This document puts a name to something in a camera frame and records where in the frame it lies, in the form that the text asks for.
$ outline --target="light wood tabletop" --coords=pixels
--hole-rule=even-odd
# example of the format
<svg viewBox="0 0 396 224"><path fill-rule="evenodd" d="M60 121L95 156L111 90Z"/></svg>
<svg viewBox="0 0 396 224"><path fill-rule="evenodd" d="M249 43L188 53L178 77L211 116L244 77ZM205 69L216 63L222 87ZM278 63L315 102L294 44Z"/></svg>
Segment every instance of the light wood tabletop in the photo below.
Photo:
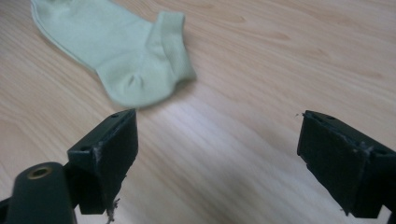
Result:
<svg viewBox="0 0 396 224"><path fill-rule="evenodd" d="M197 79L137 110L139 154L115 223L387 222L387 209L346 217L296 149L307 109L396 149L396 1L116 2L148 21L184 12ZM0 1L1 200L24 169L65 164L67 149L125 109L40 34L30 9Z"/></svg>

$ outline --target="black mechanical part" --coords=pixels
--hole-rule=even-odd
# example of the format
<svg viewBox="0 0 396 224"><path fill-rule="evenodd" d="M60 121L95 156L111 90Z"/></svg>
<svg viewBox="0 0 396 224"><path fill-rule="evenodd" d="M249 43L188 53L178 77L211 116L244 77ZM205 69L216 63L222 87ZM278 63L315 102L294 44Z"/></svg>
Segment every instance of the black mechanical part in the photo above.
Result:
<svg viewBox="0 0 396 224"><path fill-rule="evenodd" d="M297 154L346 214L377 218L382 205L396 212L393 150L339 119L306 111Z"/></svg>
<svg viewBox="0 0 396 224"><path fill-rule="evenodd" d="M74 224L82 214L109 214L138 152L134 110L113 114L68 150L69 163L47 162L16 179L0 202L0 223Z"/></svg>

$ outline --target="wooden floor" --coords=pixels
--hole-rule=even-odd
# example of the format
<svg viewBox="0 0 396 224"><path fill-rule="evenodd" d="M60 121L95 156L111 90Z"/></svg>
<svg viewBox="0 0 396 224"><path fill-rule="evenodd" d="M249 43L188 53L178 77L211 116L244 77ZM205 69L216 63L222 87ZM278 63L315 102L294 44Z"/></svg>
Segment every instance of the wooden floor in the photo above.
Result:
<svg viewBox="0 0 396 224"><path fill-rule="evenodd" d="M396 149L396 1L116 2L149 21L184 12L197 80L138 110L140 151L115 223L387 222L386 209L346 217L296 148L310 109ZM0 1L0 199L18 173L65 164L67 149L123 109L39 33L29 1Z"/></svg>

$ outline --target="wooden surface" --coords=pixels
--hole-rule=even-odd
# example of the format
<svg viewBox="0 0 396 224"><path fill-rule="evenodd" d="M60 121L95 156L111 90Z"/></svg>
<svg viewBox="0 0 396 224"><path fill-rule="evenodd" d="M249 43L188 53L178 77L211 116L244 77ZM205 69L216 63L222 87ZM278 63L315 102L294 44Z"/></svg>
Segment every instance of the wooden surface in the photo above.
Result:
<svg viewBox="0 0 396 224"><path fill-rule="evenodd" d="M386 209L345 217L296 148L306 109L396 148L394 0L117 2L150 21L183 11L198 78L138 111L115 223L386 223ZM1 199L122 109L39 33L29 1L0 1Z"/></svg>

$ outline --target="light green cloth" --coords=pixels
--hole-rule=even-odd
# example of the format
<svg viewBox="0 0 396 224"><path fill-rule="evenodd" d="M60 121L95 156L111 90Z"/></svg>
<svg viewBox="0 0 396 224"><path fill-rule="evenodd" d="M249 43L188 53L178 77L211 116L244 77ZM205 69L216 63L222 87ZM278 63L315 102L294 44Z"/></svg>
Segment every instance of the light green cloth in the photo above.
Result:
<svg viewBox="0 0 396 224"><path fill-rule="evenodd" d="M195 78L183 44L184 15L154 23L108 0L32 0L41 33L96 72L109 97L127 107L155 104Z"/></svg>

